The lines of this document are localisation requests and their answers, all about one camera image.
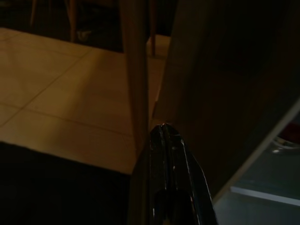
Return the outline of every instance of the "table leg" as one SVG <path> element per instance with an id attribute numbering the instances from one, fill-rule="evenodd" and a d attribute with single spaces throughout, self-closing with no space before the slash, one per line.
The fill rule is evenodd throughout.
<path id="1" fill-rule="evenodd" d="M 51 14 L 52 11 L 52 0 L 48 0 L 48 7 L 49 7 L 49 14 Z"/>
<path id="2" fill-rule="evenodd" d="M 31 18 L 30 18 L 30 26 L 33 25 L 34 17 L 36 15 L 38 0 L 32 0 L 32 9 L 31 9 Z"/>
<path id="3" fill-rule="evenodd" d="M 151 36 L 151 54 L 155 56 L 155 35 L 156 35 L 156 0 L 149 0 L 149 16 L 150 16 L 150 36 Z"/>
<path id="4" fill-rule="evenodd" d="M 148 136 L 148 71 L 146 58 L 146 1 L 121 0 L 120 14 L 126 58 L 131 121 L 137 156 Z"/>
<path id="5" fill-rule="evenodd" d="M 71 42 L 76 41 L 76 22 L 77 22 L 77 0 L 70 0 L 70 24 L 71 24 Z"/>

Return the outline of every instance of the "chair leg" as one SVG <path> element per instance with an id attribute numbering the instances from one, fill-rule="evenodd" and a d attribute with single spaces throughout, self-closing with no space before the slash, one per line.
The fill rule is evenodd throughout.
<path id="1" fill-rule="evenodd" d="M 51 14 L 51 11 L 52 11 L 52 0 L 48 0 L 48 4 L 49 4 L 49 14 Z"/>
<path id="2" fill-rule="evenodd" d="M 156 0 L 149 0 L 149 17 L 150 17 L 150 37 L 151 37 L 151 54 L 155 56 L 155 35 L 156 35 Z"/>
<path id="3" fill-rule="evenodd" d="M 71 42 L 76 41 L 77 0 L 70 0 L 69 14 L 71 24 Z"/>
<path id="4" fill-rule="evenodd" d="M 37 10 L 37 4 L 38 4 L 38 0 L 32 0 L 30 26 L 32 26 L 34 22 L 34 17 L 36 15 L 36 10 Z"/>

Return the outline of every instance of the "floor tile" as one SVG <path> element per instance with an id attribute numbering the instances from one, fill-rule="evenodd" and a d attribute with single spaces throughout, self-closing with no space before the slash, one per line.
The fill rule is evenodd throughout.
<path id="1" fill-rule="evenodd" d="M 0 27 L 0 41 L 7 40 L 9 38 L 12 38 L 21 32 L 16 30 L 10 30 L 4 27 Z"/>
<path id="2" fill-rule="evenodd" d="M 8 119 L 19 111 L 18 108 L 0 105 L 0 126 L 2 126 Z"/>
<path id="3" fill-rule="evenodd" d="M 158 99 L 160 84 L 165 69 L 165 60 L 148 58 L 148 86 L 149 86 L 149 117 L 151 118 L 155 102 Z"/>
<path id="4" fill-rule="evenodd" d="M 171 38 L 163 35 L 156 35 L 156 43 L 155 43 L 155 58 L 166 59 L 168 55 L 169 45 Z M 151 39 L 148 39 L 147 42 L 147 54 L 151 55 Z"/>
<path id="5" fill-rule="evenodd" d="M 10 39 L 14 43 L 30 46 L 37 49 L 50 50 L 67 55 L 82 57 L 92 48 L 84 45 L 78 45 L 53 38 L 22 33 Z"/>
<path id="6" fill-rule="evenodd" d="M 77 57 L 0 42 L 0 103 L 23 107 Z"/>
<path id="7" fill-rule="evenodd" d="M 122 135 L 26 110 L 0 128 L 0 140 L 122 173 L 135 164 Z"/>
<path id="8" fill-rule="evenodd" d="M 136 148 L 135 148 L 135 140 L 134 140 L 133 136 L 123 135 L 123 139 L 124 139 L 124 142 L 125 142 L 128 150 L 135 153 Z"/>
<path id="9" fill-rule="evenodd" d="M 92 50 L 27 108 L 131 134 L 124 55 Z"/>

